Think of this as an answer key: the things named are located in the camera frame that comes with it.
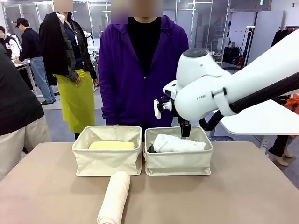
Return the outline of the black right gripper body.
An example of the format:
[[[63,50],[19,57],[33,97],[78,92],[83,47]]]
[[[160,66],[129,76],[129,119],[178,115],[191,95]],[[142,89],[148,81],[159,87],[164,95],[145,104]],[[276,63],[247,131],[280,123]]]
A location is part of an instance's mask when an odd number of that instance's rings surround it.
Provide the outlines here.
[[[190,122],[181,118],[175,109],[172,110],[172,115],[174,118],[178,118],[176,126],[191,126]]]

